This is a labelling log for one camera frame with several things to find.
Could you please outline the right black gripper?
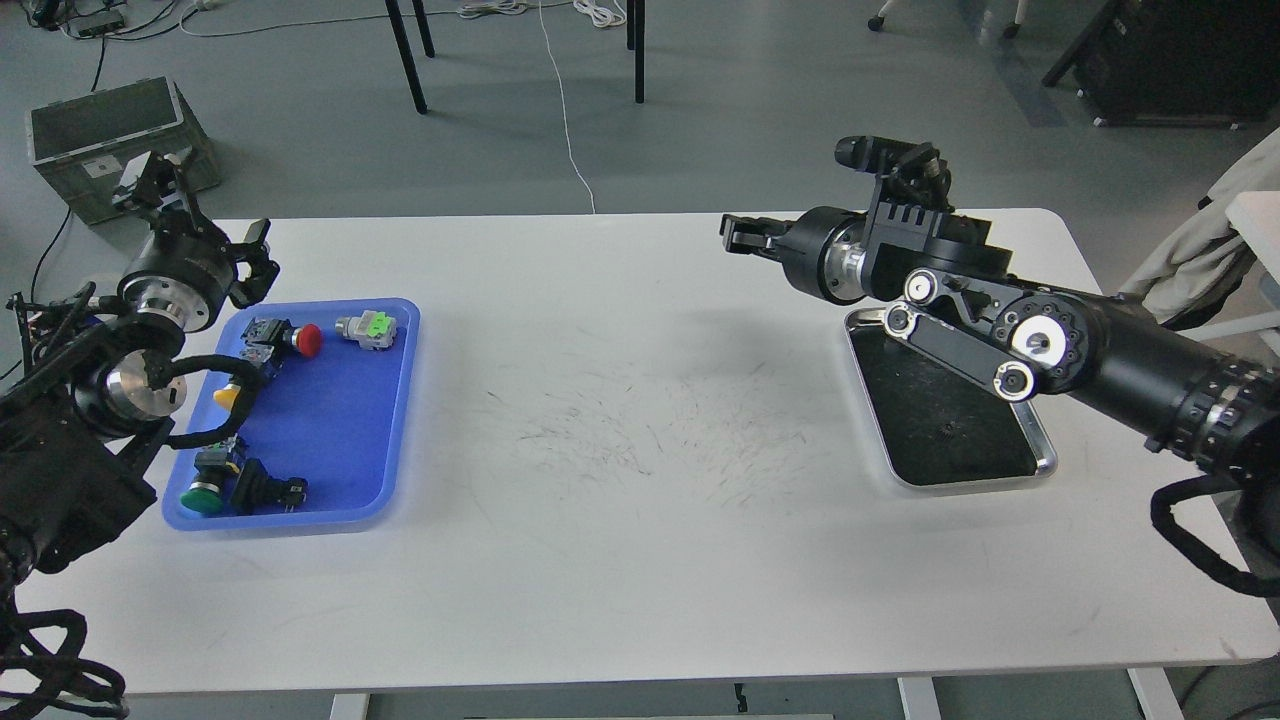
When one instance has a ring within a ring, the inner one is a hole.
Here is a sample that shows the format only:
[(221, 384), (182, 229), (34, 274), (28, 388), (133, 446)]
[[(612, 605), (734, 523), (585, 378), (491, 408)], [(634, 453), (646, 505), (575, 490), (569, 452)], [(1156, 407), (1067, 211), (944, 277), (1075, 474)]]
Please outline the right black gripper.
[(814, 208), (796, 220), (724, 214), (719, 233), (724, 251), (781, 263), (788, 283), (803, 293), (836, 305), (867, 296), (861, 287), (865, 214)]

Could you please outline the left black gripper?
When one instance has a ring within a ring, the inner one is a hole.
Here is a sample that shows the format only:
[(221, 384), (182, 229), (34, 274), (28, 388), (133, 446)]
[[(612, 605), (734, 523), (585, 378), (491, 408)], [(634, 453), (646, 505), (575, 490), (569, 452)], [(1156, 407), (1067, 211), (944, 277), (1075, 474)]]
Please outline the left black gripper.
[[(184, 333), (196, 333), (218, 319), (228, 296), (236, 307), (262, 302), (280, 265), (270, 256), (270, 219), (251, 223), (244, 240), (230, 243), (225, 232), (205, 218), (184, 176), (183, 159), (146, 151), (124, 165), (111, 206), (141, 219), (151, 232), (116, 293), (133, 310), (159, 313)], [(243, 279), (238, 279), (238, 265), (250, 270)]]

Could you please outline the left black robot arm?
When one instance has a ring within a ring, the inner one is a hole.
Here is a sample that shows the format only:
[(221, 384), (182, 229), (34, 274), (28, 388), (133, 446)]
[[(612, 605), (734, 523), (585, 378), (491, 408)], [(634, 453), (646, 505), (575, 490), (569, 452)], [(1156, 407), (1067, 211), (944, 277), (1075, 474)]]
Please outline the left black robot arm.
[(3, 395), (3, 670), (35, 688), (3, 693), (5, 719), (46, 708), (128, 716), (123, 675), (81, 655), (84, 616), (22, 612), (17, 587), (118, 539), (157, 498), (145, 475), (159, 451), (232, 437), (262, 388), (246, 360), (182, 355), (225, 302), (261, 302), (280, 272), (269, 220), (234, 242), (201, 211), (186, 178), (193, 155), (147, 151), (127, 163), (111, 202), (148, 236), (114, 292), (87, 282), (58, 301), (8, 301), (23, 374)]

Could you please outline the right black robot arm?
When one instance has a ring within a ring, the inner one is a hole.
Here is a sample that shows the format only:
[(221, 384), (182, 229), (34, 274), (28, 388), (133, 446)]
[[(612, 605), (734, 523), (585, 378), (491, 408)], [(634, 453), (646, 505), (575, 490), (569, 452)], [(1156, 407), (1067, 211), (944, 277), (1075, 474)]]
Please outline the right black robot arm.
[(728, 252), (778, 263), (829, 304), (884, 302), (884, 332), (1009, 404), (1066, 395), (1142, 433), (1199, 475), (1155, 492), (1153, 528), (1210, 579), (1274, 598), (1277, 578), (1242, 570), (1180, 527), (1189, 498), (1239, 493), (1245, 538), (1277, 564), (1277, 373), (1160, 325), (1139, 304), (1015, 277), (991, 223), (959, 214), (940, 150), (850, 136), (835, 159), (876, 179), (865, 211), (819, 206), (795, 220), (726, 214)]

